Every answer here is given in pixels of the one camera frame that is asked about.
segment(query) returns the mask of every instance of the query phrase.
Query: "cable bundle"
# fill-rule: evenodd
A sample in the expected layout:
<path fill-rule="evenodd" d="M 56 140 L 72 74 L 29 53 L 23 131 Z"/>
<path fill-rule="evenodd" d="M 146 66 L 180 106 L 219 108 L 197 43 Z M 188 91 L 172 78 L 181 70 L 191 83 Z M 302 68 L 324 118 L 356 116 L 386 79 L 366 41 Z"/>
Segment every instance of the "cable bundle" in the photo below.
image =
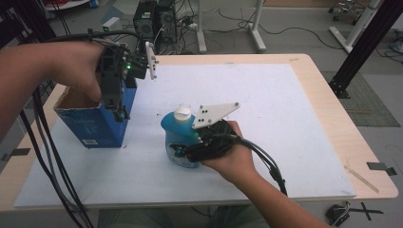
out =
<path fill-rule="evenodd" d="M 45 112 L 42 107 L 42 102 L 41 102 L 41 97 L 40 97 L 40 91 L 38 88 L 35 89 L 35 91 L 32 94 L 32 100 L 34 103 L 34 112 L 35 112 L 35 121 L 38 127 L 39 134 L 41 136 L 42 142 L 44 144 L 44 147 L 46 149 L 47 153 L 47 158 L 48 158 L 48 166 L 44 161 L 44 158 L 41 154 L 41 151 L 39 149 L 38 143 L 35 139 L 35 136 L 33 135 L 33 131 L 30 128 L 29 121 L 27 119 L 27 116 L 24 112 L 24 110 L 21 111 L 20 116 L 23 119 L 24 125 L 29 133 L 30 140 L 32 141 L 33 148 L 35 150 L 35 154 L 38 158 L 38 162 L 41 164 L 42 168 L 44 169 L 46 175 L 48 176 L 54 190 L 57 193 L 57 196 L 59 197 L 60 201 L 63 203 L 63 206 L 65 207 L 67 213 L 70 215 L 71 219 L 74 221 L 74 223 L 78 227 L 89 227 L 93 228 L 94 226 L 92 225 L 87 213 L 86 213 L 86 208 L 84 205 L 81 203 L 76 190 L 74 189 L 74 186 L 67 174 L 67 171 L 65 169 L 65 166 L 63 165 L 63 162 L 60 158 L 60 155 L 56 149 L 55 143 L 53 139 L 51 138 L 50 135 L 50 130 L 48 128 L 48 122 L 45 117 Z M 48 141 L 50 143 L 50 148 L 48 146 L 48 141 L 47 138 L 43 132 L 42 126 L 45 129 L 45 132 L 48 136 Z M 69 195 L 73 199 L 73 202 L 70 201 L 67 196 L 64 194 L 61 185 L 59 181 L 57 180 L 56 177 L 56 172 L 55 172 L 55 166 L 59 169 L 59 173 L 62 176 L 63 183 L 65 187 L 67 188 Z"/>
<path fill-rule="evenodd" d="M 214 137 L 231 139 L 232 141 L 234 141 L 234 143 L 244 145 L 244 146 L 248 147 L 249 149 L 251 149 L 253 152 L 255 152 L 260 157 L 260 159 L 263 161 L 263 163 L 266 165 L 266 167 L 270 170 L 270 176 L 272 176 L 272 178 L 278 183 L 279 190 L 285 196 L 287 196 L 287 190 L 285 188 L 285 180 L 282 178 L 278 165 L 273 160 L 273 158 L 270 157 L 269 154 L 267 154 L 266 151 L 264 151 L 262 148 L 260 148 L 255 143 L 245 140 L 237 135 L 217 134 L 217 135 L 214 135 Z"/>

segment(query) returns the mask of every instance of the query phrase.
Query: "wooden table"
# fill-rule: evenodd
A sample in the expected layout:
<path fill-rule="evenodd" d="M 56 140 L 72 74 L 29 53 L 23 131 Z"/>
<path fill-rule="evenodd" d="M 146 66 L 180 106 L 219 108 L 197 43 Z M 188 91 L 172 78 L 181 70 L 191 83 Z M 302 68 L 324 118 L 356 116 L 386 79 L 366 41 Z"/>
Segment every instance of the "wooden table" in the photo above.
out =
<path fill-rule="evenodd" d="M 366 162 L 378 162 L 378 159 L 308 55 L 159 56 L 158 59 L 161 65 L 223 63 L 291 65 L 355 189 L 355 200 L 390 199 L 397 196 L 398 191 L 386 172 L 371 171 L 368 168 Z M 62 91 L 63 87 L 57 86 L 44 106 L 50 125 L 57 118 L 53 106 Z M 32 129 L 36 131 L 35 124 L 32 125 Z M 29 136 L 21 141 L 19 148 L 32 148 Z M 12 157 L 1 173 L 0 212 L 20 210 L 14 208 L 13 204 L 27 179 L 34 159 L 35 154 L 31 149 L 26 156 Z"/>

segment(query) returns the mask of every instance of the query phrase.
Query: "gray mat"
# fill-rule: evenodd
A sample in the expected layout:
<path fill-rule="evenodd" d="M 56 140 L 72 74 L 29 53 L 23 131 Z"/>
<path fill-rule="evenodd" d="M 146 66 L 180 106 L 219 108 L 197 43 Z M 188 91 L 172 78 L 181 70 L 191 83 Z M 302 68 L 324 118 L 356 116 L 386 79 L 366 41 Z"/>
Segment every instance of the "gray mat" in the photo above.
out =
<path fill-rule="evenodd" d="M 336 75 L 334 71 L 321 71 L 321 73 L 327 82 Z M 351 98 L 339 99 L 339 101 L 356 126 L 400 127 L 361 73 L 358 72 L 353 78 L 347 87 L 347 92 Z"/>

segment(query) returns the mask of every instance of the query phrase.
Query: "white plastic bracket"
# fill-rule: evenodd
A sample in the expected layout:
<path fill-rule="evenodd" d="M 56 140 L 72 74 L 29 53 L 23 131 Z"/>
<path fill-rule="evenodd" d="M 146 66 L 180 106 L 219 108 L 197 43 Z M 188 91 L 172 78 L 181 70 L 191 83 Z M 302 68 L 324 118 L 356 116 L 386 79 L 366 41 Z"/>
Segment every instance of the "white plastic bracket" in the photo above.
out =
<path fill-rule="evenodd" d="M 148 41 L 145 42 L 145 52 L 147 53 L 148 68 L 150 69 L 151 80 L 157 78 L 157 75 L 155 75 L 155 69 L 156 65 L 159 63 L 157 58 L 155 57 L 153 49 L 153 44 L 149 43 Z"/>
<path fill-rule="evenodd" d="M 231 104 L 214 104 L 214 105 L 201 105 L 201 108 L 196 114 L 195 121 L 192 124 L 193 129 L 198 129 L 208 125 L 215 124 L 226 115 L 240 108 L 239 103 Z"/>

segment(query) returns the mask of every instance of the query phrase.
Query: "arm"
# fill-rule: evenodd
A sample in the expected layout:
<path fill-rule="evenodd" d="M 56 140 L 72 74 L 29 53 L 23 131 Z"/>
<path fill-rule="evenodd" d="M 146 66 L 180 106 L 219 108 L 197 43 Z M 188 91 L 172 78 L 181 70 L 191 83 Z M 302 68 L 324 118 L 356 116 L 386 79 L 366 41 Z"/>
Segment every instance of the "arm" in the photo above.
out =
<path fill-rule="evenodd" d="M 33 90 L 45 80 L 101 99 L 95 69 L 103 47 L 87 42 L 22 45 L 0 51 L 0 142 Z"/>
<path fill-rule="evenodd" d="M 229 123 L 241 136 L 238 124 Z M 217 170 L 239 188 L 255 204 L 270 227 L 329 227 L 267 182 L 255 169 L 252 152 L 243 145 L 237 144 L 223 157 L 202 164 Z"/>

